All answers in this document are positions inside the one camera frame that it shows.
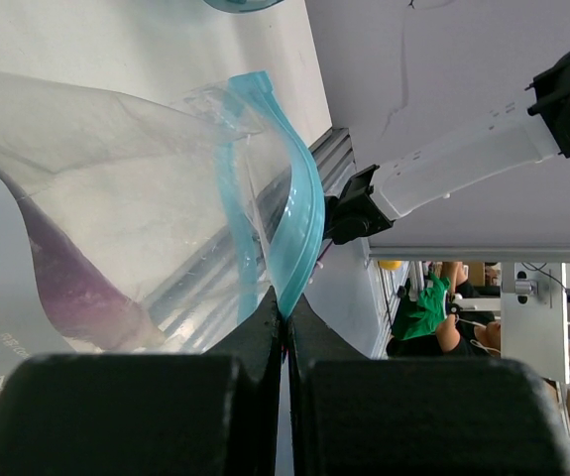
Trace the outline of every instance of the clear plastic bag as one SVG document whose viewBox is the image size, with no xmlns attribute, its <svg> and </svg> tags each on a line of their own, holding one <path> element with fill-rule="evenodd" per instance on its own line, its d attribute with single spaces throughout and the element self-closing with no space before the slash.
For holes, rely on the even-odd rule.
<svg viewBox="0 0 570 476">
<path fill-rule="evenodd" d="M 317 257 L 312 157 L 265 73 L 179 112 L 0 73 L 0 388 L 41 352 L 201 352 Z"/>
</svg>

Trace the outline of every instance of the robotic arm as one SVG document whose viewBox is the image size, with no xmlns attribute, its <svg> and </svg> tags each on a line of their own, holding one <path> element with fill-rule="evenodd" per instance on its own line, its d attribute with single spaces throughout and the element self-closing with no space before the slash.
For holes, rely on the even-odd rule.
<svg viewBox="0 0 570 476">
<path fill-rule="evenodd" d="M 570 53 L 504 107 L 352 176 L 339 197 L 326 197 L 324 237 L 339 245 L 374 235 L 425 203 L 556 155 L 570 157 Z"/>
</svg>

